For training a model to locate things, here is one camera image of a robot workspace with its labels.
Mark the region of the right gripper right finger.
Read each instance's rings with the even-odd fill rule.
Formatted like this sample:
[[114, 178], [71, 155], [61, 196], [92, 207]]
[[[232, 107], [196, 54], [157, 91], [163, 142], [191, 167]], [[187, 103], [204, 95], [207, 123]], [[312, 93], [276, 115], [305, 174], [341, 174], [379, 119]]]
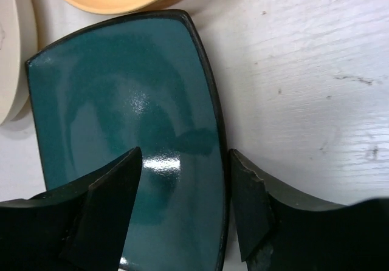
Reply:
[[388, 199], [340, 205], [229, 152], [241, 259], [249, 270], [387, 270]]

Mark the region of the teal square plate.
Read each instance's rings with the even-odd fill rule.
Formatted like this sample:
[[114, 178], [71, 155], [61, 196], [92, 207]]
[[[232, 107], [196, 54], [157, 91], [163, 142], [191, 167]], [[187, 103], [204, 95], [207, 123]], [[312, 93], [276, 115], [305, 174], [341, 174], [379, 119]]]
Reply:
[[94, 24], [38, 52], [26, 71], [47, 189], [139, 147], [125, 266], [221, 270], [227, 142], [213, 72], [188, 13]]

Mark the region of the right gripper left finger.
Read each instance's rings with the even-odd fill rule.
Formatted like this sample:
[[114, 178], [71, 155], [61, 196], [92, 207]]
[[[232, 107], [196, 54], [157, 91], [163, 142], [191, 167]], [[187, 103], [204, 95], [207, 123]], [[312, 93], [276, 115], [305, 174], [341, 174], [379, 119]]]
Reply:
[[137, 147], [63, 186], [1, 202], [1, 269], [118, 270], [141, 171]]

